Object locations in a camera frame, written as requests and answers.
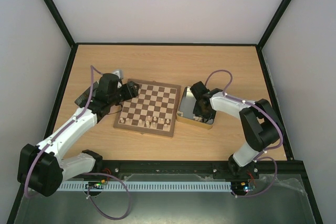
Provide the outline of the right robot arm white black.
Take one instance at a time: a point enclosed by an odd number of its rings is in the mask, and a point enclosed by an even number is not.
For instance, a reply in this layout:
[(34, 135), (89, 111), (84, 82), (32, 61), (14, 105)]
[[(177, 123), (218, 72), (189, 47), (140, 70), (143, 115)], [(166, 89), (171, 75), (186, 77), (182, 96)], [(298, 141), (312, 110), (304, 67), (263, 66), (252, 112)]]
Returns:
[(195, 116), (209, 120), (216, 112), (224, 112), (241, 121), (246, 142), (228, 159), (232, 176), (242, 177), (247, 172), (247, 166), (270, 149), (271, 144), (283, 142), (284, 127), (267, 100), (249, 101), (220, 89), (209, 90), (201, 81), (192, 85), (190, 91), (196, 99)]

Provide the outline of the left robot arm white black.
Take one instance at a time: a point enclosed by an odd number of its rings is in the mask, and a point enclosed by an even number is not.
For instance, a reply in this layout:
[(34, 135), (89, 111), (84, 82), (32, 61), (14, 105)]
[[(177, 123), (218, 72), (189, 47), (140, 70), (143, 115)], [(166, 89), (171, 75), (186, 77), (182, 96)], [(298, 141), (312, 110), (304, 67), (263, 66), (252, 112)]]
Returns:
[(78, 108), (64, 125), (37, 145), (25, 145), (19, 157), (18, 182), (48, 197), (64, 181), (101, 171), (102, 156), (93, 151), (84, 150), (71, 158), (64, 155), (85, 132), (110, 113), (112, 106), (138, 96), (139, 84), (123, 83), (122, 79), (120, 70), (104, 73), (75, 100)]

